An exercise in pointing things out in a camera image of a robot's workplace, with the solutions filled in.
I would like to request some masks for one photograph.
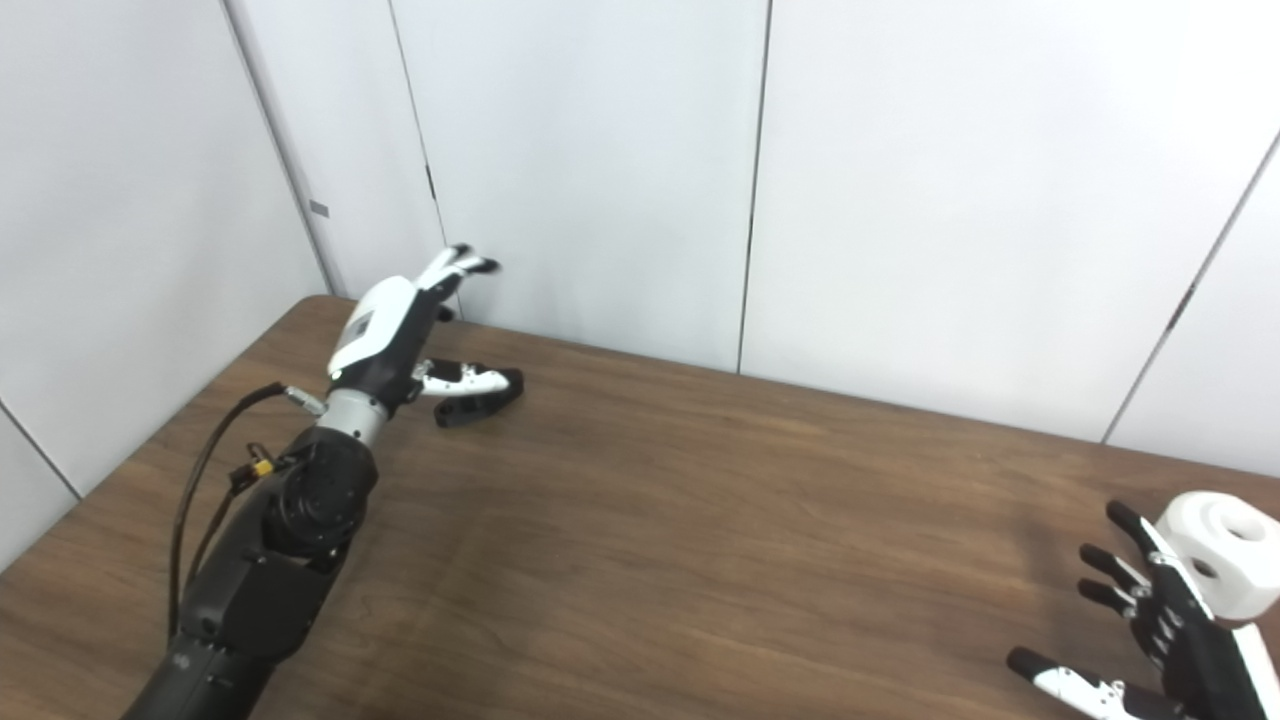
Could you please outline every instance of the wooden table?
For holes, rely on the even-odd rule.
[[[163,652],[198,447],[248,389],[321,391],[349,309],[294,307],[0,575],[0,717],[119,716]],[[468,428],[425,401],[388,425],[369,521],[255,717],[1075,717],[1004,656],[1153,684],[1074,589],[1079,543],[1132,551],[1108,498],[1153,518],[1213,488],[1280,515],[1270,478],[512,332],[442,325],[429,352],[521,366],[527,396]],[[308,421],[259,407],[197,528],[244,442]]]

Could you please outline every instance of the wire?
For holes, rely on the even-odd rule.
[[[266,460],[273,465],[275,464],[275,457],[271,457],[271,452],[260,442],[251,442],[244,446],[244,450],[248,450],[248,454],[253,457],[253,460]]]
[[[209,550],[209,541],[214,539],[214,533],[218,532],[218,527],[227,518],[227,511],[230,510],[233,500],[236,500],[236,491],[228,488],[227,495],[223,496],[223,501],[218,503],[218,510],[214,511],[214,516],[209,520],[209,527],[205,528],[205,534],[200,538],[200,544],[196,546],[196,555],[191,559],[191,566],[187,568],[184,589],[189,588],[191,582],[196,579],[196,573],[200,571],[201,561],[205,559],[205,551]]]
[[[196,495],[196,486],[200,484],[200,477],[205,473],[205,466],[209,465],[209,459],[212,456],[214,448],[218,447],[218,441],[223,438],[227,428],[230,427],[236,418],[259,402],[276,395],[284,395],[284,386],[280,383],[260,387],[242,397],[221,421],[218,423],[214,432],[210,433],[209,439],[205,441],[205,447],[196,456],[196,462],[191,468],[187,484],[182,488],[182,500],[178,501],[178,514],[173,519],[173,537],[169,541],[169,639],[173,639],[178,634],[178,578],[182,574],[182,533],[187,524],[187,514],[191,512],[191,500]]]

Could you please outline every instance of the panel seam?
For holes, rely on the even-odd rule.
[[[23,425],[20,421],[18,421],[18,416],[14,415],[12,410],[9,410],[9,406],[5,404],[4,398],[0,398],[0,413],[3,413],[5,418],[9,418],[9,421],[13,423],[13,427],[18,428],[18,432],[22,434],[23,439],[26,439],[27,443],[29,443],[31,447],[35,448],[36,454],[40,455],[40,459],[45,461],[45,465],[49,465],[49,469],[52,470],[55,475],[58,475],[58,479],[63,482],[63,487],[65,487],[67,491],[72,493],[72,497],[74,497],[77,502],[84,500],[84,496],[76,489],[76,486],[73,486],[69,479],[67,479],[67,474],[63,473],[63,469],[59,468],[58,464],[54,462],[54,459],[50,457],[47,452],[45,452],[45,448],[41,447],[38,442],[36,442],[36,438],[31,434],[31,432],[27,430],[27,427]]]
[[[404,55],[404,41],[401,38],[399,32],[399,18],[396,17],[396,3],[393,0],[387,0],[387,12],[392,17],[392,33],[396,35],[396,50],[401,56],[401,72],[404,74],[404,88],[408,91],[408,106],[413,111],[413,129],[417,131],[417,149],[422,152],[422,168],[426,170],[426,184],[431,191],[431,206],[435,208],[435,224],[440,228],[440,240],[444,241],[444,247],[452,247],[449,245],[449,236],[444,231],[444,215],[440,213],[440,196],[435,190],[435,177],[431,173],[431,159],[426,154],[426,137],[422,135],[422,118],[417,113],[417,96],[413,95],[413,83],[408,77],[408,58]],[[458,301],[458,319],[466,320],[467,316],[462,311],[462,288],[454,293]]]
[[[1183,311],[1187,309],[1187,306],[1192,304],[1190,297],[1201,287],[1201,282],[1204,279],[1204,274],[1208,273],[1208,269],[1213,264],[1213,260],[1217,259],[1217,254],[1220,250],[1222,250],[1222,243],[1226,242],[1226,237],[1231,234],[1231,229],[1235,228],[1235,222],[1240,218],[1240,213],[1244,210],[1244,206],[1249,202],[1249,197],[1253,196],[1253,191],[1257,188],[1258,182],[1262,179],[1263,173],[1266,173],[1267,167],[1271,164],[1271,159],[1276,155],[1276,147],[1280,147],[1280,132],[1277,132],[1276,136],[1271,140],[1271,145],[1267,147],[1267,151],[1263,152],[1262,155],[1262,161],[1258,163],[1257,169],[1254,169],[1253,172],[1253,177],[1251,177],[1249,182],[1244,186],[1244,192],[1240,193],[1240,199],[1235,202],[1235,208],[1231,209],[1231,214],[1228,215],[1226,222],[1222,223],[1222,231],[1219,232],[1217,238],[1213,241],[1213,246],[1210,247],[1208,254],[1201,263],[1199,270],[1196,273],[1196,277],[1192,278],[1192,282],[1187,287],[1187,291],[1179,297],[1178,300],[1179,306],[1174,310],[1174,315],[1171,316],[1169,324],[1165,327],[1165,332],[1160,334],[1160,340],[1156,341],[1156,346],[1151,348],[1151,354],[1147,356],[1147,361],[1143,363],[1142,370],[1138,372],[1138,377],[1134,378],[1133,386],[1129,387],[1129,392],[1125,395],[1124,401],[1120,404],[1120,409],[1116,410],[1115,416],[1111,418],[1111,424],[1107,425],[1107,432],[1103,433],[1102,436],[1102,445],[1111,443],[1111,436],[1120,425],[1120,419],[1124,418],[1125,411],[1129,410],[1129,405],[1133,402],[1134,396],[1138,395],[1138,389],[1142,387],[1143,380],[1147,379],[1147,373],[1155,364],[1156,357],[1160,355],[1160,351],[1164,350],[1165,343],[1169,341],[1169,337],[1172,334],[1174,328],[1178,325],[1178,320],[1181,319]]]
[[[275,150],[275,159],[280,164],[280,170],[284,173],[284,181],[289,186],[289,193],[293,195],[293,205],[298,211],[298,219],[302,220],[302,231],[307,236],[307,243],[311,245],[311,254],[315,256],[316,266],[320,269],[320,279],[324,281],[325,291],[329,295],[344,296],[346,288],[339,287],[334,279],[335,269],[330,266],[330,261],[325,256],[324,249],[320,246],[320,240],[316,237],[315,227],[311,224],[311,215],[307,211],[306,204],[302,201],[303,193],[301,181],[298,179],[297,173],[293,172],[293,167],[285,156],[284,143],[280,141],[279,124],[271,114],[271,109],[266,105],[266,99],[262,95],[261,78],[259,78],[259,73],[253,68],[253,63],[250,60],[248,51],[244,49],[244,33],[236,20],[236,13],[230,8],[230,0],[220,0],[219,5],[223,8],[223,17],[227,18],[227,27],[230,29],[232,41],[236,45],[236,53],[239,55],[241,65],[244,68],[244,76],[248,78],[248,85],[253,90],[253,99],[257,100],[259,113],[261,113],[262,122],[266,124],[266,135],[271,138],[271,147]]]
[[[773,0],[768,0],[764,10],[764,47],[760,56],[760,101],[755,110],[755,156],[751,160],[751,201],[748,209],[746,258],[742,263],[742,305],[737,322],[737,365],[735,373],[742,374],[742,346],[746,341],[746,299],[751,284],[751,243],[755,241],[755,197],[760,187],[760,137],[764,132],[764,92],[769,78],[769,38],[773,32]]]

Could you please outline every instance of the white object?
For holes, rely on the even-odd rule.
[[[742,372],[1101,439],[1280,128],[1276,27],[774,3]]]
[[[1272,156],[1110,445],[1280,477],[1277,238]]]
[[[230,0],[337,291],[444,247],[388,3]]]
[[[736,369],[765,0],[394,6],[466,319]]]
[[[1253,623],[1231,630],[1231,639],[1240,651],[1244,670],[1253,679],[1253,689],[1268,719],[1280,717],[1280,678],[1276,676],[1271,652],[1267,650],[1262,633]]]
[[[342,328],[338,348],[329,357],[329,374],[340,373],[390,345],[417,292],[413,283],[401,275],[387,278],[369,288]]]
[[[1280,523],[1220,492],[1174,498],[1156,530],[1190,568],[1215,615],[1251,620],[1280,598]]]
[[[4,13],[0,397],[83,493],[325,288],[221,3]]]
[[[1124,685],[1117,689],[1112,683],[1094,684],[1079,673],[1066,666],[1046,670],[1032,679],[1032,684],[1068,706],[1097,720],[1133,720],[1134,715],[1125,712]]]

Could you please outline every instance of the robotic hand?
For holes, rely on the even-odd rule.
[[[1144,518],[1121,502],[1107,518],[1142,551],[1148,580],[1092,544],[1080,560],[1115,585],[1082,579],[1080,594],[1129,621],[1138,647],[1160,670],[1164,694],[1075,670],[1024,647],[1009,667],[1037,688],[1098,720],[1280,720],[1280,685],[1256,625],[1215,623],[1187,565]]]
[[[452,318],[443,302],[463,278],[497,269],[458,245],[415,281],[378,283],[342,331],[324,400],[273,383],[232,409],[183,492],[170,548],[168,651],[125,720],[248,717],[275,667],[302,646],[346,562],[378,482],[374,442],[397,409],[422,395],[443,397],[435,420],[452,428],[488,418],[524,392],[517,369],[419,361],[434,323]],[[255,462],[232,473],[232,489],[196,551],[179,602],[182,529],[201,470],[227,425],[276,395],[316,421],[280,457],[255,451]],[[255,483],[201,564],[232,498]]]

